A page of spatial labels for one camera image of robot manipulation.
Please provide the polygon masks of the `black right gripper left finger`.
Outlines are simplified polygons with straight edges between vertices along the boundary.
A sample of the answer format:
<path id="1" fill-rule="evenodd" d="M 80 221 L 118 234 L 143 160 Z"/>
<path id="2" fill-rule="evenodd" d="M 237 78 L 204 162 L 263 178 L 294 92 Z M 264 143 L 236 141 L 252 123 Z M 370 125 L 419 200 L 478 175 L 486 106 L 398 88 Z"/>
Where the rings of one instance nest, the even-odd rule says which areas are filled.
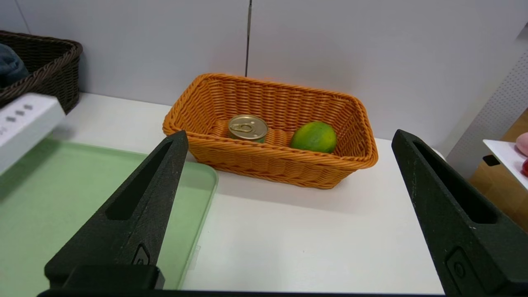
<path id="1" fill-rule="evenodd" d="M 51 289 L 162 289 L 157 267 L 188 141 L 161 141 L 47 262 Z"/>

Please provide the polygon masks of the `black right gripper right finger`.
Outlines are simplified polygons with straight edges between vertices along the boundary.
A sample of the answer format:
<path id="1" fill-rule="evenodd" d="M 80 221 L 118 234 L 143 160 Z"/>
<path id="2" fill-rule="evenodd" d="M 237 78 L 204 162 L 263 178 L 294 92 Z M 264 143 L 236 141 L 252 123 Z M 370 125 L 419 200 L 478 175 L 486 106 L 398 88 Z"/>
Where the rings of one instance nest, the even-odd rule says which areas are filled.
<path id="1" fill-rule="evenodd" d="M 528 293 L 528 235 L 417 136 L 392 150 L 447 295 Z"/>

